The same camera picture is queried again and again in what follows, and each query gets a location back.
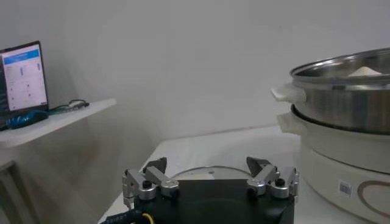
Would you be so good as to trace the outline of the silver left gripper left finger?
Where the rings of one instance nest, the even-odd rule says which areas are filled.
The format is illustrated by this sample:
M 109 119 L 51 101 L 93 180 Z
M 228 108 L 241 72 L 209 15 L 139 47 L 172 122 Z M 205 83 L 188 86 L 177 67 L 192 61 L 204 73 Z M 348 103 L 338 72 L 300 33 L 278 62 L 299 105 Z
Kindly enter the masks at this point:
M 126 169 L 122 176 L 122 195 L 124 204 L 130 208 L 136 199 L 150 202 L 157 198 L 177 200 L 180 184 L 167 177 L 165 170 L 167 158 L 149 161 L 141 170 Z

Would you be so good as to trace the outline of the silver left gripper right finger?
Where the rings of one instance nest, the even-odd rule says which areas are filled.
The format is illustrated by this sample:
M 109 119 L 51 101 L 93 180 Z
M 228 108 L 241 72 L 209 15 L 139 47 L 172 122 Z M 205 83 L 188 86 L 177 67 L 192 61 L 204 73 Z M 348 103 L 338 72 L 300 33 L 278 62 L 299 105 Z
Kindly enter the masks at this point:
M 246 181 L 248 194 L 252 198 L 264 196 L 267 192 L 277 199 L 298 197 L 299 173 L 295 167 L 279 170 L 266 159 L 246 158 L 251 177 Z

